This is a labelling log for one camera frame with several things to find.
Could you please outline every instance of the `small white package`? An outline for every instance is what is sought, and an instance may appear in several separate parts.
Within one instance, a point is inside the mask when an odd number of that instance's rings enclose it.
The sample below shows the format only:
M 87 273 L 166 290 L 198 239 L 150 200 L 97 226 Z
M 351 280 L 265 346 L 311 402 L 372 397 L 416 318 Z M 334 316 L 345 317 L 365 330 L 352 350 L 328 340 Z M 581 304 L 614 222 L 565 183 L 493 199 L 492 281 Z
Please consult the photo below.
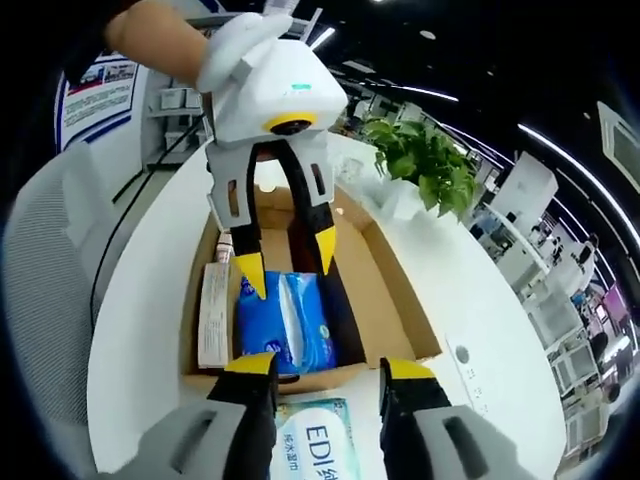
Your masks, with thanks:
M 227 291 L 229 263 L 209 263 L 204 268 L 198 321 L 198 366 L 224 368 L 229 363 Z
M 272 479 L 360 480 L 345 399 L 279 405 L 276 426 Z

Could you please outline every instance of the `poster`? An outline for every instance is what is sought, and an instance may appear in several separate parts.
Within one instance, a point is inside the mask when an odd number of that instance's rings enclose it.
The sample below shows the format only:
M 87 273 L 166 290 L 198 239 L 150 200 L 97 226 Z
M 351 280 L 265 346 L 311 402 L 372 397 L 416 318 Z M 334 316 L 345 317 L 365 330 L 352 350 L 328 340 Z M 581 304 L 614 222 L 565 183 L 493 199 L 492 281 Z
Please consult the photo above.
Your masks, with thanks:
M 99 57 L 77 85 L 63 77 L 56 98 L 58 152 L 74 141 L 91 143 L 131 121 L 138 64 L 120 55 Z

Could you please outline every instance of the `white box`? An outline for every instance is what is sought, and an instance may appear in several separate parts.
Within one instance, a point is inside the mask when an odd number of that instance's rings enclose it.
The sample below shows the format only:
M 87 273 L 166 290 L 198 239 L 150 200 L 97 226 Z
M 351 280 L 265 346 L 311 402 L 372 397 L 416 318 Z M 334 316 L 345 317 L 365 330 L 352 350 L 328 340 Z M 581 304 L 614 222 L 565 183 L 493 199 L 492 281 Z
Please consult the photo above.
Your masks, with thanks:
M 160 90 L 160 108 L 162 110 L 175 110 L 184 105 L 184 88 L 165 88 Z
M 164 134 L 164 139 L 165 142 L 167 143 L 167 150 L 171 147 L 171 145 L 173 145 L 182 135 L 184 135 L 184 132 L 166 132 Z M 181 153 L 181 152 L 185 152 L 187 150 L 187 147 L 189 146 L 189 137 L 185 137 L 178 145 L 176 145 L 176 148 L 174 148 L 172 150 L 172 153 Z
M 185 108 L 200 108 L 200 93 L 193 88 L 187 89 L 187 99 L 185 100 Z
M 198 130 L 196 136 L 198 137 L 198 145 L 202 146 L 207 142 L 207 132 L 204 130 Z
M 204 267 L 200 315 L 198 317 L 198 366 L 224 368 L 229 361 L 227 290 L 230 264 L 209 263 Z

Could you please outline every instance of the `mesh chair back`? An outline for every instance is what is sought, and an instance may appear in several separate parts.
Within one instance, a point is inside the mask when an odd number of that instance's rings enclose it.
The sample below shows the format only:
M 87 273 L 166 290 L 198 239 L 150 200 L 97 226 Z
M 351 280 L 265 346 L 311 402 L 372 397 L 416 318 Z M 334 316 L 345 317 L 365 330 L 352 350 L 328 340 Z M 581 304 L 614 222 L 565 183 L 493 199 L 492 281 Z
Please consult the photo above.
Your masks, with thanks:
M 71 472 L 95 472 L 87 427 L 91 284 L 116 223 L 87 144 L 75 144 L 20 191 L 3 249 L 14 353 L 52 446 Z M 113 242 L 96 310 L 126 238 Z

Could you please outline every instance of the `plastic packaging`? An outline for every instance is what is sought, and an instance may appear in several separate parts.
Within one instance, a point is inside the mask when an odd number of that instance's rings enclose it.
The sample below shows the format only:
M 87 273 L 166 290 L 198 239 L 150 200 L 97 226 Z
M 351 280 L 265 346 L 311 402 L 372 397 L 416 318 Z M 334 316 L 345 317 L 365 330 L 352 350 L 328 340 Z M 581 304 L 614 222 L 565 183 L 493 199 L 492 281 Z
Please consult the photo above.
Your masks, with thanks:
M 360 478 L 345 399 L 280 405 L 276 426 L 272 480 Z
M 317 276 L 267 272 L 266 287 L 267 299 L 261 300 L 242 280 L 237 309 L 242 354 L 274 352 L 284 375 L 335 368 Z
M 229 263 L 233 257 L 233 238 L 231 233 L 222 232 L 216 245 L 216 262 Z

